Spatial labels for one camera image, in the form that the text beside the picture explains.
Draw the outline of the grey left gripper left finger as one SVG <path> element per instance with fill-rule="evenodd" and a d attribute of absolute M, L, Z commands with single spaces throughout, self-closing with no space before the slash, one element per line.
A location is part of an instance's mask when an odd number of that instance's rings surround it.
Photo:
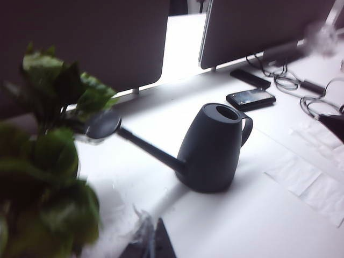
<path fill-rule="evenodd" d="M 155 257 L 155 226 L 152 216 L 133 207 L 138 217 L 137 229 L 119 257 Z"/>

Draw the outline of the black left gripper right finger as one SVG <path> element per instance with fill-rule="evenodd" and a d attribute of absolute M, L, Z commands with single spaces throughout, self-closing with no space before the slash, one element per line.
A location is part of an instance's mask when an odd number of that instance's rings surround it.
<path fill-rule="evenodd" d="M 162 218 L 158 219 L 155 230 L 155 257 L 177 258 Z"/>

